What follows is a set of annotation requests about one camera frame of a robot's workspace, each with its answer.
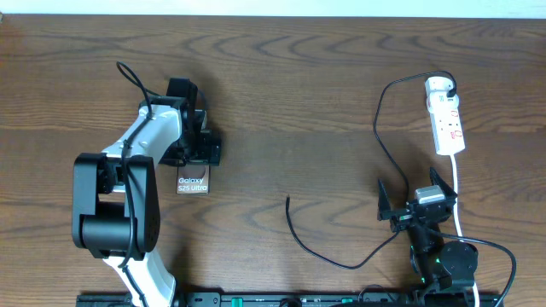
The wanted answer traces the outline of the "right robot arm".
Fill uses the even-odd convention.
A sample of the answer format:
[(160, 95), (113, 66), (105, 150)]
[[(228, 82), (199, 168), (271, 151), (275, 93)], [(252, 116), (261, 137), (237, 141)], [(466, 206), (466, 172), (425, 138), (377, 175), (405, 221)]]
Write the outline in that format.
[(478, 251), (460, 240), (444, 241), (439, 225), (454, 213), (457, 193), (434, 168), (429, 171), (431, 185), (415, 191), (415, 199), (402, 209), (392, 209), (383, 182), (378, 182), (378, 219), (390, 222), (391, 231), (407, 232), (412, 266), (422, 280), (413, 291), (420, 303), (440, 293), (463, 293), (474, 285)]

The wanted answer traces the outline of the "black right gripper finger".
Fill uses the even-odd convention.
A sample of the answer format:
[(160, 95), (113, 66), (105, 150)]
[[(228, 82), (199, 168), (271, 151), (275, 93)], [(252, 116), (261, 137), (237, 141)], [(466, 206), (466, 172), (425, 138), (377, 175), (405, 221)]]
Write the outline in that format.
[(379, 221), (388, 220), (391, 218), (392, 208), (386, 193), (385, 186), (380, 179), (378, 180), (378, 189), (379, 189), (379, 195), (378, 195), (377, 219)]
[(429, 177), (431, 184), (439, 186), (446, 199), (454, 199), (456, 197), (454, 189), (438, 174), (434, 167), (429, 168)]

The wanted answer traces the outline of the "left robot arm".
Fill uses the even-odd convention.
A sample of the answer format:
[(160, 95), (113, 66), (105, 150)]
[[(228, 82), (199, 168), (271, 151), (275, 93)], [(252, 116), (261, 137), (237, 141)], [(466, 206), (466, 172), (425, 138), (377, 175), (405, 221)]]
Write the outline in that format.
[(209, 189), (208, 173), (220, 162), (221, 142), (206, 127), (206, 110), (194, 94), (151, 96), (136, 121), (100, 153), (82, 153), (73, 165), (72, 238), (112, 268), (125, 294), (80, 294), (78, 306), (184, 306), (177, 278), (157, 242), (160, 204), (156, 169), (201, 166), (185, 185)]

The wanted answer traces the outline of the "bronze Galaxy smartphone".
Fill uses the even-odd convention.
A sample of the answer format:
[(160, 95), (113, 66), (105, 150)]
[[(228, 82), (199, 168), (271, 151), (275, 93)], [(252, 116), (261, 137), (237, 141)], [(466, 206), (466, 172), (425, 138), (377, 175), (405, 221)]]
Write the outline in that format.
[(186, 165), (177, 168), (177, 194), (209, 194), (210, 166)]

